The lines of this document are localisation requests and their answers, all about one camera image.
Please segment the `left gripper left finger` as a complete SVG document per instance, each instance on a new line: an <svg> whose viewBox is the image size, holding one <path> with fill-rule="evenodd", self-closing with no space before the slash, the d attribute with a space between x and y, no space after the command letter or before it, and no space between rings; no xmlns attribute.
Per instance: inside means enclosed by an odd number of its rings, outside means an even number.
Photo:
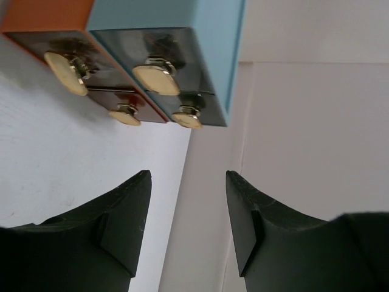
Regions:
<svg viewBox="0 0 389 292"><path fill-rule="evenodd" d="M128 291L151 199L142 170L41 224L1 229L2 291Z"/></svg>

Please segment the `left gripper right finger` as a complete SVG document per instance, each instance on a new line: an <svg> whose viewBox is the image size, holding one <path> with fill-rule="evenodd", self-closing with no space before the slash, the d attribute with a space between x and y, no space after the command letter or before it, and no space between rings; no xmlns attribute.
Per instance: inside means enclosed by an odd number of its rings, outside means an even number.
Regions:
<svg viewBox="0 0 389 292"><path fill-rule="evenodd" d="M228 171L225 189L239 275L247 291L387 291L388 214L325 221Z"/></svg>

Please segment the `teal orange drawer box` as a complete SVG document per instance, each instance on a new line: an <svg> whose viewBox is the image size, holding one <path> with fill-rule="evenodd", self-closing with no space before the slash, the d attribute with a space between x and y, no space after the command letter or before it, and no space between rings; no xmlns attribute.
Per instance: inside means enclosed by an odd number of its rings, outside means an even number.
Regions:
<svg viewBox="0 0 389 292"><path fill-rule="evenodd" d="M1 33L121 123L230 122L245 1L7 1Z"/></svg>

